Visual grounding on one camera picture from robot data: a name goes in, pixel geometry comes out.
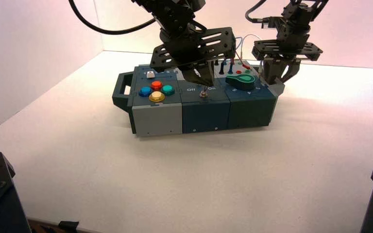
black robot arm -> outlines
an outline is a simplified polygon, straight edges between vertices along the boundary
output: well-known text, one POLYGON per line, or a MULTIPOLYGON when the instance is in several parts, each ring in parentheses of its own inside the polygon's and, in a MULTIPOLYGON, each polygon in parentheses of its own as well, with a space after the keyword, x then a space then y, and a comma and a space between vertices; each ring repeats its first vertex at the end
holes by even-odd
POLYGON ((328 0, 291 0, 284 7, 281 17, 250 20, 262 23, 262 28, 266 25, 278 31, 276 40, 254 42, 252 53, 263 63, 262 76, 266 82, 273 84, 279 79, 284 83, 298 73, 301 60, 318 60, 322 50, 307 42, 311 28, 309 23, 314 21, 327 3, 328 0), (308 6, 303 1, 314 3, 308 6))
POLYGON ((194 20, 205 0, 131 0, 152 13, 161 26, 163 44, 153 50, 157 72, 178 67, 188 82, 214 85, 214 61, 234 58, 232 28, 207 29, 194 20))

black cable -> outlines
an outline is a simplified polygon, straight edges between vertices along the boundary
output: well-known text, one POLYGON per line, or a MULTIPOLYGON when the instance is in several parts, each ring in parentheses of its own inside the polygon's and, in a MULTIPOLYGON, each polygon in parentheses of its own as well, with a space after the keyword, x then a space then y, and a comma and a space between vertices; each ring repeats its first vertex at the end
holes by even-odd
POLYGON ((263 23, 266 22, 265 20, 261 18, 251 18, 250 13, 254 12, 258 7, 260 7, 264 2, 267 0, 260 0, 255 6, 251 7, 246 13, 245 13, 245 18, 250 21, 251 23, 263 23))
POLYGON ((88 22, 82 15, 81 13, 79 13, 78 11, 78 8, 76 8, 76 5, 74 3, 73 0, 69 0, 69 4, 71 5, 71 8, 73 10, 73 12, 75 13, 76 17, 78 17, 78 19, 84 23, 87 27, 89 27, 90 29, 92 30, 95 30, 99 33, 103 33, 103 34, 107 34, 107 35, 122 35, 122 34, 128 34, 128 33, 132 33, 132 32, 135 32, 135 31, 138 31, 139 29, 143 29, 145 28, 146 26, 149 26, 151 24, 153 24, 155 22, 155 19, 151 19, 143 24, 140 24, 136 27, 133 27, 133 28, 128 28, 128 29, 125 29, 125 30, 119 30, 119 31, 110 31, 110 30, 105 30, 105 29, 102 29, 102 28, 99 28, 93 24, 91 24, 90 22, 88 22))

red button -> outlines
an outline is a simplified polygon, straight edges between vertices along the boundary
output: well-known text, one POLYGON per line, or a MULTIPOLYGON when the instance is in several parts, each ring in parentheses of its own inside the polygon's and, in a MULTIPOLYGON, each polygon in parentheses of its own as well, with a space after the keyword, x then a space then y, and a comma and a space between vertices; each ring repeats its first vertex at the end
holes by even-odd
POLYGON ((161 90, 161 88, 162 88, 162 83, 161 83, 160 81, 152 82, 152 84, 151 84, 151 88, 152 88, 152 90, 154 90, 154 91, 159 91, 159 90, 161 90))

white wall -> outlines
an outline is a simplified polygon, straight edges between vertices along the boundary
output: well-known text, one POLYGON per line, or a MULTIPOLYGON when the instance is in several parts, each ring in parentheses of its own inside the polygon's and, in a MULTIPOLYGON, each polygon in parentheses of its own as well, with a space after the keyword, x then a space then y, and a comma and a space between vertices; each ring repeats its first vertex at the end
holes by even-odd
MULTIPOLYGON (((258 24, 246 21, 244 14, 257 0, 207 0, 196 13, 197 21, 208 28, 232 26, 236 36, 249 33, 263 39, 274 39, 275 30, 262 30, 258 24)), ((279 16, 289 0, 269 0, 254 17, 279 16)), ((129 0, 95 0, 100 25, 108 29, 122 29, 142 23, 152 16, 129 0)), ((310 42, 324 54, 317 64, 373 67, 373 0, 330 0, 321 15, 311 23, 310 42)), ((151 52, 162 44, 159 26, 154 24, 129 35, 102 35, 105 50, 151 52)), ((244 58, 251 55, 253 37, 246 40, 244 58)))
MULTIPOLYGON (((76 3, 97 24, 93 1, 76 3)), ((0 124, 100 51, 68 1, 0 0, 0 124)))

white button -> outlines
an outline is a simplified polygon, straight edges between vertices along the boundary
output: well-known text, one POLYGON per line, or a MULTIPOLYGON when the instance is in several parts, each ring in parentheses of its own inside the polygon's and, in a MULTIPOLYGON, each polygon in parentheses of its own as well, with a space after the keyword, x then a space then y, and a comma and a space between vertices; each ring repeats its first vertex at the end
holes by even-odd
POLYGON ((155 73, 153 71, 148 71, 147 72, 147 79, 153 79, 155 78, 155 73))

